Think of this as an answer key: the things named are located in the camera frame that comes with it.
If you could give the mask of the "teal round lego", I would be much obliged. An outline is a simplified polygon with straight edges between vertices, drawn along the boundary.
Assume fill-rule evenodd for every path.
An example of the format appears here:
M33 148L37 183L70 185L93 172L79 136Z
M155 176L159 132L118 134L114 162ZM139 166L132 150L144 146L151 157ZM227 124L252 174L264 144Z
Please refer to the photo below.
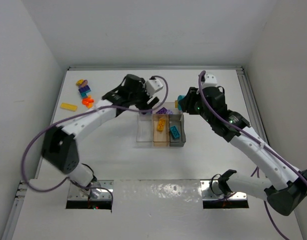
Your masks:
M177 97L177 100L174 101L174 107L177 108L179 111L183 110L182 106L183 106L185 97L186 97L185 95L179 95Z

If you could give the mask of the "purple slope lego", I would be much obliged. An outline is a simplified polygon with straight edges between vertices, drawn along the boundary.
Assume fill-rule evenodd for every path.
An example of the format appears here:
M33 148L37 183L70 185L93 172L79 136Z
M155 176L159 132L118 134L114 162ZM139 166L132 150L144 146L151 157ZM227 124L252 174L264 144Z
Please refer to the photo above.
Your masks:
M167 111L168 111L167 108L162 107L159 110L157 110L155 113L158 114L158 115L167 115Z

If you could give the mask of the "teal 2x4 lego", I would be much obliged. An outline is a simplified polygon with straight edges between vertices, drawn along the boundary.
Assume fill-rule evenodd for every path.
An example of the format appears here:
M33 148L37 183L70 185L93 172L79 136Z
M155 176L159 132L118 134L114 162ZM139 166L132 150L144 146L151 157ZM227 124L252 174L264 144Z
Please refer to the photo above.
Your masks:
M170 134L171 134L171 137L172 137L174 140L180 139L181 134L180 134L178 128L177 128L175 125L173 125L173 126L171 126L171 127L169 128L169 132L170 132Z

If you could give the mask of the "long yellow lego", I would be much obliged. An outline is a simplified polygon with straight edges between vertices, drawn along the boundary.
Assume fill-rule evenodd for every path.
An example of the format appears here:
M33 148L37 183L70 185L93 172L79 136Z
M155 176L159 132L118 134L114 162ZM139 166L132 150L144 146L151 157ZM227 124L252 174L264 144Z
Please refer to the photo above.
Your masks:
M60 108L64 109L64 110L71 111L71 112L76 112L77 109L78 109L78 106L63 102L63 103L60 104Z

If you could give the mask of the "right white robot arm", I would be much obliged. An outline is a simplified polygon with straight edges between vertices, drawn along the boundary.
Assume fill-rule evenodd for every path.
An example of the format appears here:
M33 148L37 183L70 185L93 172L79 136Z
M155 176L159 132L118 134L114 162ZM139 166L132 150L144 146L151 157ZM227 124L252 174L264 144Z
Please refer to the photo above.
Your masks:
M266 201L283 216L289 216L307 196L307 169L289 168L279 160L250 123L240 113L228 109L225 93L219 87L210 86L202 91L190 87L177 101L179 110L200 115L218 136L243 152L266 176L252 179L229 169L219 176L217 183L210 184L214 194L244 192Z

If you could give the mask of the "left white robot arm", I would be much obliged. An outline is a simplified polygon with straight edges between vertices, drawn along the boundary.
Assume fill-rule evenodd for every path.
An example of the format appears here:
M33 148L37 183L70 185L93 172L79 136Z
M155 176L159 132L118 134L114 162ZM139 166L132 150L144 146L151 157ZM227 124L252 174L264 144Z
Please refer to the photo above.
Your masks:
M85 115L67 125L58 124L47 130L42 145L42 157L80 187L90 187L95 177L80 162L78 144L131 106L144 112L152 109L159 102L154 95L163 87L163 83L155 77L144 80L127 74L118 87L102 96Z

